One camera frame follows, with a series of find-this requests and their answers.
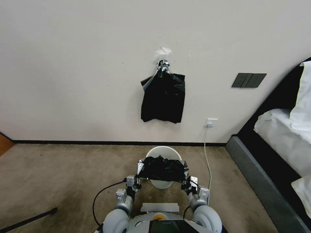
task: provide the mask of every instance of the black plastic bag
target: black plastic bag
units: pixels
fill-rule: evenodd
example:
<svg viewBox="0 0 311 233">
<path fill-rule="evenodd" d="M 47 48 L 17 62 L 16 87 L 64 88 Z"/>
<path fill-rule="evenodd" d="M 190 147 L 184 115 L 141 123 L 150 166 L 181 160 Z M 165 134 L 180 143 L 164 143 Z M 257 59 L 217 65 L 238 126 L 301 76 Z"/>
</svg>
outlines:
<svg viewBox="0 0 311 233">
<path fill-rule="evenodd" d="M 139 160 L 137 176 L 139 178 L 176 181 L 182 183 L 188 178 L 188 165 L 185 161 L 146 157 Z"/>
<path fill-rule="evenodd" d="M 141 119 L 181 122 L 185 101 L 185 76 L 171 73 L 169 62 L 161 60 L 153 76 L 141 81 L 145 91 Z"/>
</svg>

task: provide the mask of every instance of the white wall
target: white wall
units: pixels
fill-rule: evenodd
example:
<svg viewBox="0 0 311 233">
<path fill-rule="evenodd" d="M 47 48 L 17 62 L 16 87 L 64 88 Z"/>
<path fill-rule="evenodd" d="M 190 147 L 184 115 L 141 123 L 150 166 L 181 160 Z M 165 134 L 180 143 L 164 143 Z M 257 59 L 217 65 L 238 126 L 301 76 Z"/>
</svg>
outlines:
<svg viewBox="0 0 311 233">
<path fill-rule="evenodd" d="M 16 140 L 227 142 L 311 56 L 310 1 L 0 1 L 0 131 Z M 154 52 L 186 75 L 180 124 L 143 123 Z M 239 72 L 268 73 L 257 89 Z"/>
</svg>

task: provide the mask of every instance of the white power cord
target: white power cord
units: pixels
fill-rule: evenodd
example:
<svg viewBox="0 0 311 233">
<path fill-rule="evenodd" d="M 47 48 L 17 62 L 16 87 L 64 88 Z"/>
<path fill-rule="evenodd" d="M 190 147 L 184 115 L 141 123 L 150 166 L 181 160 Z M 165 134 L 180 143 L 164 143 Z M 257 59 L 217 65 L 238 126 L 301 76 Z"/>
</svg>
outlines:
<svg viewBox="0 0 311 233">
<path fill-rule="evenodd" d="M 208 189 L 209 189 L 210 192 L 209 192 L 208 198 L 207 198 L 207 205 L 210 205 L 212 173 L 211 173 L 210 165 L 209 165 L 209 163 L 208 163 L 208 159 L 207 159 L 207 155 L 206 155 L 206 148 L 205 148 L 205 141 L 206 141 L 207 129 L 208 129 L 208 128 L 206 128 L 205 137 L 204 137 L 204 152 L 205 152 L 205 158 L 206 158 L 206 162 L 207 162 L 208 171 L 209 171 L 209 173 L 210 173 L 210 183 L 209 183 L 209 185 L 208 185 Z"/>
</svg>

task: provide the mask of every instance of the floor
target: floor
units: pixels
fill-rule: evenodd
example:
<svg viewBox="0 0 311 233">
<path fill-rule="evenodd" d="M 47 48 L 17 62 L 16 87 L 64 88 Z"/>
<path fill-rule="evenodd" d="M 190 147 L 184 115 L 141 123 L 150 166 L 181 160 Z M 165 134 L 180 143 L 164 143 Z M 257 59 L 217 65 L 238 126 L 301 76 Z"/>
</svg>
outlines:
<svg viewBox="0 0 311 233">
<path fill-rule="evenodd" d="M 0 229 L 58 207 L 58 212 L 11 231 L 93 232 L 92 202 L 97 192 L 136 174 L 137 161 L 153 146 L 17 144 L 0 156 Z M 203 147 L 174 146 L 189 166 L 189 174 L 208 185 Z M 210 205 L 230 233 L 277 232 L 273 222 L 224 147 L 207 147 L 213 174 Z M 187 196 L 174 183 L 158 190 L 149 181 L 138 192 L 132 216 L 143 202 L 177 202 L 180 214 Z M 119 185 L 104 191 L 95 205 L 103 221 L 114 209 Z M 186 218 L 192 217 L 188 211 Z"/>
</svg>

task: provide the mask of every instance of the white trash bin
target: white trash bin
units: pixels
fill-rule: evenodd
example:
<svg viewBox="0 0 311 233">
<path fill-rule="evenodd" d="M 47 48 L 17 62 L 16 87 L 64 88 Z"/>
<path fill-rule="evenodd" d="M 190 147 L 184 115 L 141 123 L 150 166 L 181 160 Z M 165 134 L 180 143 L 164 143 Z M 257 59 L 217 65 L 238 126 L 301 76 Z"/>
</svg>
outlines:
<svg viewBox="0 0 311 233">
<path fill-rule="evenodd" d="M 167 146 L 158 146 L 152 148 L 146 157 L 158 157 L 161 155 L 165 159 L 174 159 L 174 160 L 181 160 L 181 157 L 179 153 L 174 150 L 173 148 L 167 147 Z M 172 185 L 173 181 L 157 181 L 157 180 L 151 180 L 151 183 L 153 186 L 155 186 L 158 189 L 166 189 L 169 186 Z"/>
</svg>

